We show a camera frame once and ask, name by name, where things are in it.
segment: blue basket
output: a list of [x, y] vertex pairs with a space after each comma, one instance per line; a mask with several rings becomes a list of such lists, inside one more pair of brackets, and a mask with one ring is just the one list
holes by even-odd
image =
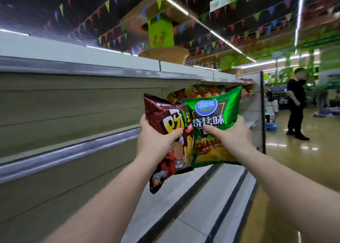
[[266, 124], [266, 131], [276, 131], [277, 126], [276, 123], [273, 122], [273, 124]]

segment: brand logo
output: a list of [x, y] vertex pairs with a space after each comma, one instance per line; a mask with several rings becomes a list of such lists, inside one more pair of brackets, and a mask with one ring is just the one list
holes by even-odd
[[196, 104], [196, 112], [202, 116], [212, 114], [217, 108], [217, 100], [201, 100]]

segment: black pants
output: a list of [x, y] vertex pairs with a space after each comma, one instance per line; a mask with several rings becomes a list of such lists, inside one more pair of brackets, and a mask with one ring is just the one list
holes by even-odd
[[288, 121], [288, 131], [295, 131], [296, 135], [301, 135], [301, 123], [303, 120], [303, 107], [291, 105], [290, 109], [290, 117]]

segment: shiny floor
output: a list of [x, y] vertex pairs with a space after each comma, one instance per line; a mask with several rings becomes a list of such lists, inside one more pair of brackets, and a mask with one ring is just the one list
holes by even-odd
[[[316, 109], [305, 109], [302, 133], [310, 141], [288, 137], [289, 111], [280, 111], [277, 131], [267, 132], [267, 155], [294, 171], [340, 192], [340, 117], [313, 117]], [[270, 201], [259, 187], [240, 243], [310, 243]]]

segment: green chip bag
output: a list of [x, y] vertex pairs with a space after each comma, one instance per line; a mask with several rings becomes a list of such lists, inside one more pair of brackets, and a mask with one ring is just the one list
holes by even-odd
[[220, 163], [239, 164], [218, 138], [203, 129], [203, 125], [213, 125], [222, 130], [234, 125], [241, 88], [236, 87], [221, 96], [181, 100], [187, 104], [193, 124], [193, 168]]

